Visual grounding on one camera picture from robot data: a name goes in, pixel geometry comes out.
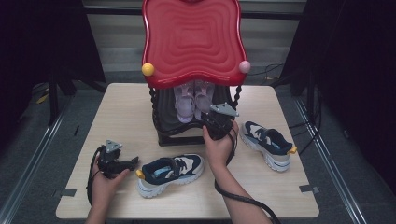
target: yellow ball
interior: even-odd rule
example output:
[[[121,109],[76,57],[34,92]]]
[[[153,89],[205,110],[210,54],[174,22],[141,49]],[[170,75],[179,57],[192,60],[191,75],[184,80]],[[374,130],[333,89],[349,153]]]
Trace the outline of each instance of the yellow ball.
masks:
[[[142,73],[146,77],[152,76],[154,74],[154,66],[151,63],[145,63],[142,66]]]

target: red wavy top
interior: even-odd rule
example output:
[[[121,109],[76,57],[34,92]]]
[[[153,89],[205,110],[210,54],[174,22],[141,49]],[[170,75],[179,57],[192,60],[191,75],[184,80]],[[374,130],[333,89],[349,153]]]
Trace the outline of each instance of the red wavy top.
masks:
[[[193,79],[237,86],[245,80],[239,71],[247,56],[237,0],[145,0],[143,17],[142,64],[155,68],[145,77],[150,87],[167,89]]]

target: pink shoe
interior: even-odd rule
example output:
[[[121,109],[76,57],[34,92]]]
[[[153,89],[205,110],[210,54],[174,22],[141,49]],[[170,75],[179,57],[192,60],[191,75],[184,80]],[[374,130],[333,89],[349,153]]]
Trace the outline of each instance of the pink shoe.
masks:
[[[215,84],[202,80],[195,80],[195,118],[201,120],[201,112],[209,113],[212,105]]]
[[[190,81],[174,87],[175,93],[175,109],[177,118],[182,123],[188,123],[192,120],[195,103],[193,97],[194,81]]]

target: gray floor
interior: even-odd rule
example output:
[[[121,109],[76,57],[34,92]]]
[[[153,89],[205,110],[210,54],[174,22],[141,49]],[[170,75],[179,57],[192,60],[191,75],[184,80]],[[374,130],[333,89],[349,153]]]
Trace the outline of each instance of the gray floor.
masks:
[[[262,71],[260,67],[254,72]],[[134,72],[107,74],[114,81],[142,82],[140,74]],[[246,84],[269,84],[275,77],[264,81],[265,75],[247,77]],[[69,107],[63,113],[62,123],[48,148],[43,153],[42,161],[36,164],[32,181],[25,187],[20,203],[16,202],[16,212],[8,217],[12,223],[83,223],[83,220],[60,220],[55,216],[60,201],[53,194],[64,189],[70,176],[78,153],[91,127],[96,110],[103,94],[84,84],[77,83],[78,91],[73,97],[60,94],[60,103]],[[18,134],[6,146],[6,154],[0,159],[1,176],[0,205],[4,208],[9,203],[9,196],[25,174],[25,167],[35,155],[37,146],[48,129],[49,102],[36,104],[41,95],[38,87],[33,94],[32,102],[24,113]],[[305,93],[300,97],[290,95],[289,86],[276,88],[276,94],[289,126],[303,122],[296,102],[305,101]],[[295,145],[301,150],[311,140],[305,125],[290,129]],[[344,137],[342,125],[328,110],[325,103],[321,106],[320,136],[331,153],[351,195],[356,199],[366,223],[394,223],[396,220],[396,199],[380,176],[361,156],[359,147],[353,139]],[[354,223],[348,213],[346,203],[332,180],[323,159],[314,143],[310,144],[301,159],[312,187],[318,187],[315,195],[320,214],[309,219],[282,219],[283,223]],[[108,223],[207,223],[209,220],[109,220]],[[229,222],[211,221],[213,223]]]

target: shoe sole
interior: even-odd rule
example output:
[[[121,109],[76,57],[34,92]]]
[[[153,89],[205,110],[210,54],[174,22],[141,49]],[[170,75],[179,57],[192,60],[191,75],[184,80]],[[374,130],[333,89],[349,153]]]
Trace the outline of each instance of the shoe sole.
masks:
[[[246,129],[245,125],[242,125],[241,130],[242,132],[240,132],[239,135],[241,136],[242,141],[244,141],[244,143],[253,150],[260,151],[264,156],[265,163],[272,170],[278,172],[285,172],[289,169],[290,155],[279,156],[271,154],[269,151],[267,151],[267,149],[255,143],[259,140],[247,136],[248,130]]]
[[[203,158],[202,160],[202,169],[198,171],[197,174],[195,175],[190,175],[190,176],[183,176],[180,179],[176,179],[174,181],[168,182],[166,184],[162,185],[151,185],[150,183],[146,182],[143,179],[139,179],[136,185],[137,190],[139,191],[139,194],[144,197],[144,198],[153,198],[157,195],[160,195],[165,191],[165,189],[170,185],[170,184],[176,184],[176,185],[185,185],[189,184],[192,181],[198,179],[198,177],[201,176],[201,174],[204,172],[205,169],[205,161]]]

